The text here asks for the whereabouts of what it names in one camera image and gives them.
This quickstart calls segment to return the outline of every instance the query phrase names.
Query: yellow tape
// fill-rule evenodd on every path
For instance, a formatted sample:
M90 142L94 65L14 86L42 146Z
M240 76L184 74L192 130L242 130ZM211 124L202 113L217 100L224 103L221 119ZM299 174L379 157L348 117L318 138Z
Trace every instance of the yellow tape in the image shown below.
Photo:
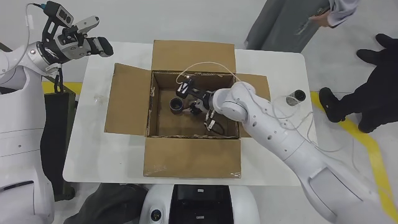
M311 92L312 103L325 111L319 102L317 92ZM384 168L383 159L381 156L379 144L370 135L362 133L357 125L351 120L339 122L339 125L350 133L356 140L358 140L368 151L369 160L371 163L374 181L379 188L380 202L383 210L398 223L398 212L393 202L392 190L388 180L386 168Z
M42 82L44 93L54 93L54 83ZM64 86L74 91L77 95L81 93L82 82L64 82Z

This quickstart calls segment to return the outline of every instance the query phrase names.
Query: gray floor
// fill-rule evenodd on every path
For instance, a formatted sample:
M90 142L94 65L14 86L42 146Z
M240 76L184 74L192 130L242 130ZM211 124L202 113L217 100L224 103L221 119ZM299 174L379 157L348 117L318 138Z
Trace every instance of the gray floor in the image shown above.
M0 14L0 41L17 48L25 42L24 5L47 0L0 0L7 6ZM70 11L76 20L97 15L99 26L91 35L112 41L151 43L154 39L183 39L226 42L243 48L246 34L266 0L52 0ZM31 42L39 40L46 18L38 9L29 9L34 18ZM398 37L398 0L361 0L357 13L336 29L320 29L307 45L306 58L310 89L328 86L338 96L352 92L366 81L373 67L355 57L361 48L380 49L374 36L383 32ZM87 59L67 63L66 82L82 82ZM318 142L336 149L353 140L337 124L314 108ZM360 116L350 116L358 122ZM398 124L388 124L371 134L382 151L390 184L398 195ZM373 179L365 148L354 140L354 162L361 173ZM352 145L331 154L352 166ZM97 184L79 184L75 199L56 203L56 220L78 211ZM299 187L255 187L263 223L326 223L311 208Z

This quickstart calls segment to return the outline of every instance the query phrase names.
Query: cardboard box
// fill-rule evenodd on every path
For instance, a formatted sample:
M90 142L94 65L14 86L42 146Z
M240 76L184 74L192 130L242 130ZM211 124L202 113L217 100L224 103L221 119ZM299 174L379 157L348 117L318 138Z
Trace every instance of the cardboard box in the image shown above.
M234 46L211 42L156 40L152 70L115 63L104 131L146 137L144 176L185 178L240 178L240 137L248 137L241 125L217 116L225 135L208 132L205 115L174 115L176 77L198 62L218 62L236 73ZM204 90L229 88L234 77L215 64L189 69L195 86ZM270 99L267 78L237 76L252 84L257 95Z

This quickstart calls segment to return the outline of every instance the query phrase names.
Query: black cup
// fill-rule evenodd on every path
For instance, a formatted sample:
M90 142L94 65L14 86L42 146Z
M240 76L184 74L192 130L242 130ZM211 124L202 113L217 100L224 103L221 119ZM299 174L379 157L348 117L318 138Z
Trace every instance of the black cup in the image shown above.
M173 98L170 100L170 110L173 114L180 114L183 110L183 103L180 98Z

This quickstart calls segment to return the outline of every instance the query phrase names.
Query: metal cup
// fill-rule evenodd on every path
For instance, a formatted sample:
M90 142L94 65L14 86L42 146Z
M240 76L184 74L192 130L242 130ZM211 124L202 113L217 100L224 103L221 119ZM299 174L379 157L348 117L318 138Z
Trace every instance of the metal cup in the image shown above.
M286 97L286 103L289 106L295 106L305 100L305 93L303 90L295 90L293 93Z

